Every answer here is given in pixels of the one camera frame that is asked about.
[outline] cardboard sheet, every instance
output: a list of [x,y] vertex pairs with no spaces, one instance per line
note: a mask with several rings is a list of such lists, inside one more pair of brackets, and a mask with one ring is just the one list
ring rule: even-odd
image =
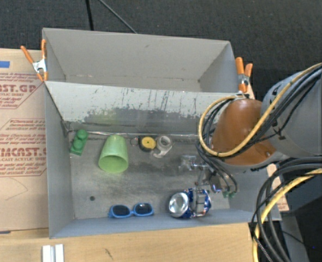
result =
[[21,50],[0,49],[0,61],[0,231],[46,228],[44,84]]

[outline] wooden table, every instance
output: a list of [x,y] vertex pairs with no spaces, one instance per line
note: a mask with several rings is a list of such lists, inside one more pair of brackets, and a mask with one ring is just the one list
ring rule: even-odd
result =
[[240,223],[52,240],[48,229],[12,231],[0,234],[0,262],[41,261],[42,246],[55,244],[64,244],[66,262],[253,260],[248,224]]

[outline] gray cylinder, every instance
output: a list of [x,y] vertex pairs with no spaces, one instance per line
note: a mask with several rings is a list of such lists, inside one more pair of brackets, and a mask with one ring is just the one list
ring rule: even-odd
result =
[[[262,114],[286,84],[298,75],[299,73],[294,74],[285,80],[278,82],[268,91],[262,103]],[[281,102],[299,82],[300,80],[297,80],[282,96],[279,102]],[[321,88],[322,78],[316,82],[305,98],[303,98],[283,130],[281,130],[281,128],[284,122],[288,119],[289,114],[303,96],[304,92],[298,95],[291,104],[289,104],[277,118],[276,123],[267,131],[265,136],[276,134],[269,141],[277,151],[294,158],[322,155]]]

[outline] yellow object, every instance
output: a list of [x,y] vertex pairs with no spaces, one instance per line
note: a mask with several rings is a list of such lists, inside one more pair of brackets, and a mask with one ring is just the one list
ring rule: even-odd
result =
[[156,141],[154,138],[146,136],[141,139],[140,145],[145,150],[153,150],[156,147]]
[[[294,180],[292,180],[288,185],[285,187],[281,188],[276,195],[271,199],[271,201],[266,205],[266,207],[263,210],[263,213],[261,214],[261,222],[263,223],[271,209],[274,207],[274,205],[277,203],[277,201],[285,195],[288,191],[290,191],[292,188],[296,187],[298,184],[300,184],[303,181],[308,180],[309,178],[313,177],[314,174],[322,174],[322,168],[313,170],[304,176],[298,177]],[[254,233],[257,238],[259,238],[260,231],[259,231],[259,226],[257,225],[256,228],[254,229]],[[258,260],[258,244],[253,239],[253,244],[252,244],[252,254],[253,254],[253,260],[254,262],[259,262]]]
[[231,156],[231,155],[235,154],[236,152],[238,152],[257,133],[257,131],[262,126],[262,124],[264,123],[264,121],[266,120],[268,115],[275,108],[276,104],[282,98],[283,94],[291,87],[291,85],[293,85],[298,79],[300,79],[301,77],[303,77],[304,75],[306,75],[307,73],[309,73],[310,71],[312,71],[313,69],[315,69],[315,68],[317,68],[317,67],[319,67],[321,65],[322,65],[322,63],[319,63],[319,64],[316,64],[314,66],[309,67],[308,69],[306,69],[303,72],[301,72],[298,76],[293,78],[288,84],[286,84],[285,87],[280,91],[280,93],[277,94],[277,96],[274,99],[274,101],[266,109],[266,111],[264,112],[264,114],[262,115],[260,120],[257,122],[257,124],[252,129],[252,131],[246,136],[246,138],[238,146],[236,146],[235,148],[233,148],[232,150],[230,150],[228,152],[216,152],[216,151],[210,149],[209,147],[207,147],[207,145],[204,142],[204,138],[202,137],[202,125],[204,124],[205,116],[218,103],[220,103],[220,102],[222,102],[224,100],[228,100],[228,99],[235,99],[235,98],[239,99],[239,98],[245,98],[245,97],[244,96],[228,96],[228,97],[224,97],[224,98],[221,98],[221,99],[218,99],[218,100],[214,101],[211,105],[209,105],[207,107],[207,109],[204,111],[204,113],[202,114],[202,116],[200,118],[200,122],[199,122],[199,126],[198,126],[198,136],[199,136],[199,139],[200,139],[201,146],[204,148],[205,151],[207,151],[211,155],[214,155],[214,156],[217,156],[217,157],[227,157],[227,156]]

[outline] green plastic cup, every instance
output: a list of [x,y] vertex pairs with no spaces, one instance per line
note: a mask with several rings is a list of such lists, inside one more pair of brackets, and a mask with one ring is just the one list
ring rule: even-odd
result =
[[98,165],[102,170],[112,173],[124,172],[127,169],[128,152],[124,137],[112,135],[107,138]]

